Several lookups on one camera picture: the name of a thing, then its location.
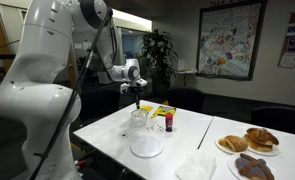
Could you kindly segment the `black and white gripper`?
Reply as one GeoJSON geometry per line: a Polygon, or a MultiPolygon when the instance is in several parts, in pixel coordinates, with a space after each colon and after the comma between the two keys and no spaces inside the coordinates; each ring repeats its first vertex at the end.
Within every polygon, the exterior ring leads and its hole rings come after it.
{"type": "Polygon", "coordinates": [[[147,81],[144,79],[135,80],[132,82],[125,82],[120,85],[120,92],[122,94],[126,93],[127,91],[130,91],[135,95],[135,103],[136,108],[140,109],[140,100],[139,100],[139,92],[141,89],[147,85],[147,81]]]}

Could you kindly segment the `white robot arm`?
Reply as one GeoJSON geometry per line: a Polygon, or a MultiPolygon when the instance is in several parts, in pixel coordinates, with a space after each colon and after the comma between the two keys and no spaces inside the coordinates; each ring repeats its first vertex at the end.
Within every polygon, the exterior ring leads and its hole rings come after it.
{"type": "Polygon", "coordinates": [[[120,33],[103,0],[33,0],[23,24],[18,52],[0,84],[0,116],[27,129],[22,152],[29,180],[81,180],[72,156],[69,127],[81,110],[74,90],[54,82],[67,65],[72,32],[94,34],[109,77],[124,88],[147,84],[139,63],[113,63],[120,33]]]}

